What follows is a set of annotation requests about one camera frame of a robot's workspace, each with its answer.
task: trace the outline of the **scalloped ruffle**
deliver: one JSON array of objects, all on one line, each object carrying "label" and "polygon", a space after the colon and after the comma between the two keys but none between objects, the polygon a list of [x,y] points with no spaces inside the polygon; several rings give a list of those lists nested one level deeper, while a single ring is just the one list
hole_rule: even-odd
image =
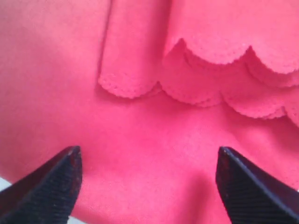
[{"label": "scalloped ruffle", "polygon": [[99,83],[299,126],[299,1],[114,1]]}]

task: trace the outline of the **ruffle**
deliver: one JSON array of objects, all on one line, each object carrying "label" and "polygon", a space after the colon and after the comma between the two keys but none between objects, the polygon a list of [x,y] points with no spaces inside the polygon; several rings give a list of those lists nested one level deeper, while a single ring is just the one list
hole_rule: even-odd
[{"label": "ruffle", "polygon": [[225,102],[248,117],[287,115],[299,126],[298,1],[121,2],[107,29],[104,89],[136,98],[159,84],[183,103]]}]

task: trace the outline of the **white floor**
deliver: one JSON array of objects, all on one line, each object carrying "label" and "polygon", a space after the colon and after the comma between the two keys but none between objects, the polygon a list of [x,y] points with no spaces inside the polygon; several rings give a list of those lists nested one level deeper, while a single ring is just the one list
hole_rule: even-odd
[{"label": "white floor", "polygon": [[[10,186],[10,183],[0,177],[0,191]],[[73,217],[71,217],[67,224],[85,224]]]}]

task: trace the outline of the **pink fabric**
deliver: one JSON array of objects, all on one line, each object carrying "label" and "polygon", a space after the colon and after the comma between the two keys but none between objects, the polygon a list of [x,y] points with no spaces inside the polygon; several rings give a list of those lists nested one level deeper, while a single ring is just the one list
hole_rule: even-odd
[{"label": "pink fabric", "polygon": [[223,145],[298,189],[298,10],[2,0],[0,175],[81,145],[74,215],[90,224],[230,223],[214,183]]}]

